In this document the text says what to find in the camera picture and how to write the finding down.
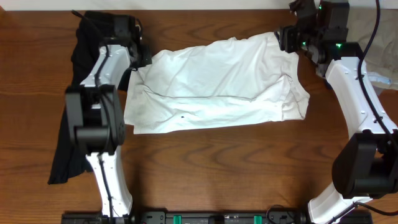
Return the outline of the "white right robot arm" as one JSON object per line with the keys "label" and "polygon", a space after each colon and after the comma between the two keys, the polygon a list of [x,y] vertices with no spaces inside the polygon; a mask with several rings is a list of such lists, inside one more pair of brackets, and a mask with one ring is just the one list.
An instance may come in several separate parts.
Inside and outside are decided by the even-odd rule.
{"label": "white right robot arm", "polygon": [[372,223],[359,206],[397,193],[397,125],[388,117],[364,67],[364,52],[346,28],[287,26],[274,33],[281,50],[304,50],[331,86],[349,141],[333,162],[332,182],[301,211],[272,209],[274,223]]}

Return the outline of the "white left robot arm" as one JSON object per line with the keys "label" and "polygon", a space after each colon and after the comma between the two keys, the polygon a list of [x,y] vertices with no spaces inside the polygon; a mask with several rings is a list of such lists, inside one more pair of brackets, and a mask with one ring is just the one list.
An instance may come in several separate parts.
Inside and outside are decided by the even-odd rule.
{"label": "white left robot arm", "polygon": [[71,143],[89,162],[99,188],[98,223],[129,223],[133,205],[124,176],[121,146],[126,127],[118,89],[129,73],[152,62],[148,45],[103,44],[88,76],[65,92]]}

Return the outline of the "white t-shirt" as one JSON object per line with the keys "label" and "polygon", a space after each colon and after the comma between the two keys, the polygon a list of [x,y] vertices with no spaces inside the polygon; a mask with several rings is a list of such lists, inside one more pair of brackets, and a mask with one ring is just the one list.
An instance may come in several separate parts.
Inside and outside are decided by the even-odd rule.
{"label": "white t-shirt", "polygon": [[162,50],[131,73],[124,121],[135,134],[163,134],[303,120],[310,96],[298,64],[271,32]]}

